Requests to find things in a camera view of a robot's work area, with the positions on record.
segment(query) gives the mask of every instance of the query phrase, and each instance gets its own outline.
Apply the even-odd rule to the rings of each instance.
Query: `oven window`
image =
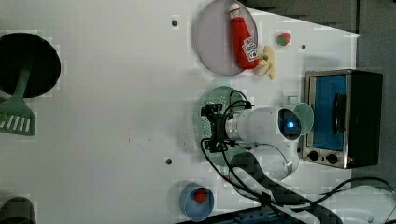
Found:
[[[307,145],[342,151],[344,149],[344,133],[336,133],[334,130],[336,117],[333,110],[337,93],[344,96],[347,94],[347,76],[311,78],[313,79],[310,80],[309,104],[313,107],[315,119],[314,127],[307,136]]]

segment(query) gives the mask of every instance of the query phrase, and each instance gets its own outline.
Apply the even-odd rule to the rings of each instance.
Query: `table surface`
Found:
[[[214,191],[212,215],[257,206],[201,155],[192,105],[222,78],[256,106],[301,96],[306,70],[355,67],[357,35],[250,9],[259,42],[276,51],[276,80],[250,71],[221,77],[201,64],[191,43],[209,2],[1,1],[3,34],[37,32],[63,65],[51,92],[26,100],[36,112],[36,136],[0,134],[1,200],[28,197],[42,224],[175,223],[187,220],[177,200],[194,181]],[[275,44],[279,30],[292,35],[287,48]],[[301,161],[284,181],[321,193],[347,178],[348,170]]]

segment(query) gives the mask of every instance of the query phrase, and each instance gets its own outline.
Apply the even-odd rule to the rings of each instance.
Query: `ketchup bottle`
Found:
[[[248,31],[241,8],[237,3],[230,6],[233,52],[239,67],[253,69],[259,64],[259,55],[253,38]]]

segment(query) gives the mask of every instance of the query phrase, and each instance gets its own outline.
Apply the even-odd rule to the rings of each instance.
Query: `black handle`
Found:
[[[334,133],[343,133],[345,130],[345,114],[346,114],[347,97],[340,93],[335,94],[332,109],[332,127]]]

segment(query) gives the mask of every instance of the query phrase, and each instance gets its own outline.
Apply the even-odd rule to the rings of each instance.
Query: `green spatula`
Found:
[[[24,59],[14,94],[0,104],[0,133],[35,135],[35,114],[23,101],[33,60],[32,53],[28,53]]]

